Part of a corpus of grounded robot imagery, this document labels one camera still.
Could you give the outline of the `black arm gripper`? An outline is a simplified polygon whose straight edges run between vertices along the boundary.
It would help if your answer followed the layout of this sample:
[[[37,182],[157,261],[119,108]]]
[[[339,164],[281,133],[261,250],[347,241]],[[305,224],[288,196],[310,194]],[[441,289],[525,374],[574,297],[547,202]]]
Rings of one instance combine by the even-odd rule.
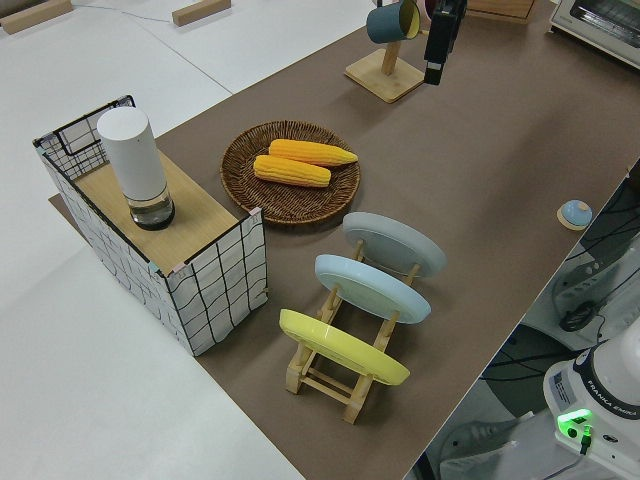
[[[440,84],[444,65],[449,52],[453,51],[466,8],[466,0],[440,0],[436,2],[424,56],[426,61],[424,82],[426,84]]]

